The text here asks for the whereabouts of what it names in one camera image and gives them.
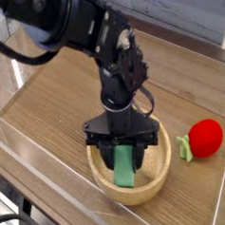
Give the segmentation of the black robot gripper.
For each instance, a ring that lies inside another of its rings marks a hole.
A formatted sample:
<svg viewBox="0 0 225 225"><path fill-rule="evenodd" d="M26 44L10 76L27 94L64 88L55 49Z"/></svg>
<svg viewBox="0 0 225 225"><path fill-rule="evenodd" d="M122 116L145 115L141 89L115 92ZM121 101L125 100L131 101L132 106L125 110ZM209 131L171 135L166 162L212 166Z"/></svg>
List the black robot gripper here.
<svg viewBox="0 0 225 225"><path fill-rule="evenodd" d="M144 158L144 144L155 146L159 143L159 123L150 117L146 118L138 111L130 108L129 114L116 113L110 115L104 111L101 115L88 120L83 128L86 133L86 144L97 145L105 166L114 168L114 144L136 144L133 146L134 172L140 170Z"/></svg>

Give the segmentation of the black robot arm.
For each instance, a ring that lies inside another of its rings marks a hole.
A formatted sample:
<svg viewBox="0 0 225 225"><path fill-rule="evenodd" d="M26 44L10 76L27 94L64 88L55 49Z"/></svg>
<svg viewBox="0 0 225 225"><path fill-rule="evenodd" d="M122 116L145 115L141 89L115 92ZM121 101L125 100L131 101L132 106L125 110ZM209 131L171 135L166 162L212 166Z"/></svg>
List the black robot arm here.
<svg viewBox="0 0 225 225"><path fill-rule="evenodd" d="M0 0L0 13L22 23L32 41L45 50L30 57L0 42L0 52L26 65L41 66L64 47L93 58L101 79L104 113L84 124L86 144L100 149L106 167L117 167L117 149L130 149L129 166L141 168L145 149L159 143L159 123L135 104L145 95L147 64L129 20L104 0Z"/></svg>

